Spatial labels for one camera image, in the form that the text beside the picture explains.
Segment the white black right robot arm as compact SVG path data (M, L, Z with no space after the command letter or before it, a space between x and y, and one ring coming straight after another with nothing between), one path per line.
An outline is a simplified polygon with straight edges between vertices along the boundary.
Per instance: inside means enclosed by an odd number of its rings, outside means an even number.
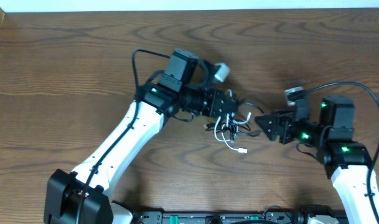
M355 107L352 99L328 95L321 103L318 122L309 119L307 98L296 101L295 110L275 111L255 117L270 141L293 141L316 148L314 159L324 166L337 191L349 223L379 222L379 191L376 175L367 173L372 159L365 145L353 140Z

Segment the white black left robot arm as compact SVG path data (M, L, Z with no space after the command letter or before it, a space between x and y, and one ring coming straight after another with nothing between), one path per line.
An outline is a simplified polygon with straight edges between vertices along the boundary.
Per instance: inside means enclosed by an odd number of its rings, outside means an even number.
M212 88L230 73L184 49L167 56L136 93L123 119L99 148L67 173L57 169L47 182L44 223L129 224L134 213L111 201L121 176L143 146L178 111L191 117L229 118L238 111L231 93Z

